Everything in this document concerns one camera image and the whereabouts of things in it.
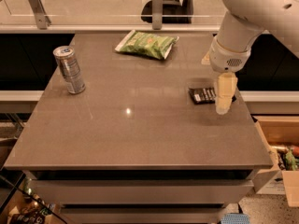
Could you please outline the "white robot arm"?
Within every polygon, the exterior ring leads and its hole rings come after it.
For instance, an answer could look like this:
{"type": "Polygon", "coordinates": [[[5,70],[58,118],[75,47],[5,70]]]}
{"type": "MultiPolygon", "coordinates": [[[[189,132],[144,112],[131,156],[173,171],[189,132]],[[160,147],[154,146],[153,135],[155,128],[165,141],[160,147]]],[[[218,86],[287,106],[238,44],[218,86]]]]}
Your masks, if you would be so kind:
{"type": "Polygon", "coordinates": [[[267,31],[299,57],[299,0],[222,0],[226,13],[208,57],[215,80],[216,112],[226,114],[237,78],[257,37],[267,31]]]}

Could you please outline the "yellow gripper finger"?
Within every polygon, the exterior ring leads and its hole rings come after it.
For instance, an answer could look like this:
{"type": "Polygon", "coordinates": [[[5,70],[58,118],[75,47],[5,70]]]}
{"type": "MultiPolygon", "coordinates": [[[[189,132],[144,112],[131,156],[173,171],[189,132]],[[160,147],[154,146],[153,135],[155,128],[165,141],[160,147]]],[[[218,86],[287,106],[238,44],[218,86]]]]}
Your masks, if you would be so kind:
{"type": "Polygon", "coordinates": [[[210,65],[209,52],[207,52],[206,55],[202,58],[201,64],[210,65]]]}
{"type": "Polygon", "coordinates": [[[226,114],[232,104],[237,85],[235,73],[222,73],[215,83],[216,91],[216,112],[219,115],[226,114]]]}

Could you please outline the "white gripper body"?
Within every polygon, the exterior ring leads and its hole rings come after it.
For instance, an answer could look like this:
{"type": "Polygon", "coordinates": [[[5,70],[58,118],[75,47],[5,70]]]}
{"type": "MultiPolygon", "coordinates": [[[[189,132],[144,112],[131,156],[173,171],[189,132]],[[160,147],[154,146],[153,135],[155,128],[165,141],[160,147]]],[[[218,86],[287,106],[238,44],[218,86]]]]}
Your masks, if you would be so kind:
{"type": "Polygon", "coordinates": [[[250,51],[234,52],[225,49],[214,36],[208,54],[210,65],[214,71],[236,73],[244,67],[250,56],[250,51]]]}

